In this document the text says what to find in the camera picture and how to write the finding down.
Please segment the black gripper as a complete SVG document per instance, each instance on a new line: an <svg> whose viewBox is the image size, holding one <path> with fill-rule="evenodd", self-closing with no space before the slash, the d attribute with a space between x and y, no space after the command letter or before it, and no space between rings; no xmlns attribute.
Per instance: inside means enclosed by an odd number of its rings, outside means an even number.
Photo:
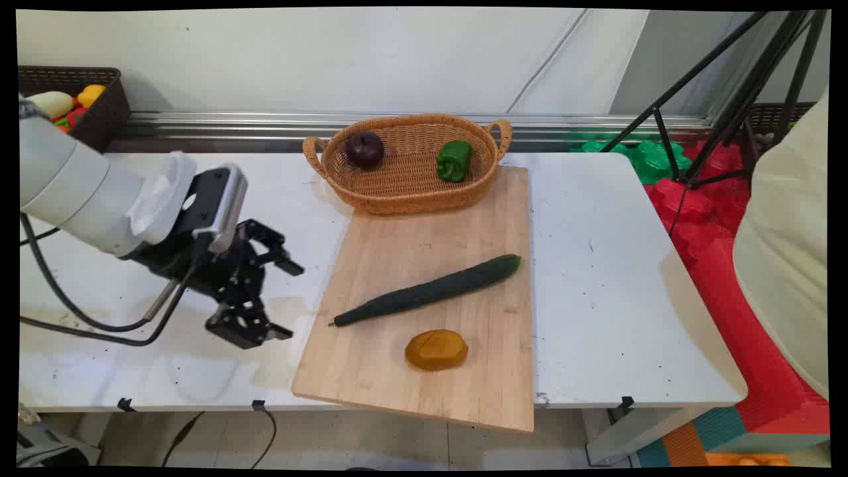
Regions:
<svg viewBox="0 0 848 477"><path fill-rule="evenodd" d="M266 251L257 253L251 242ZM203 252L187 287L217 302L204 329L239 349L252 349L267 341L293 338L293 331L273 323L261 298L263 266L272 264L291 276L305 268L294 262L284 248L285 236L260 221L248 219L237 225L225 252ZM144 242L129 259L162 278L181 281L193 264L193 230L176 225L158 244Z"/></svg>

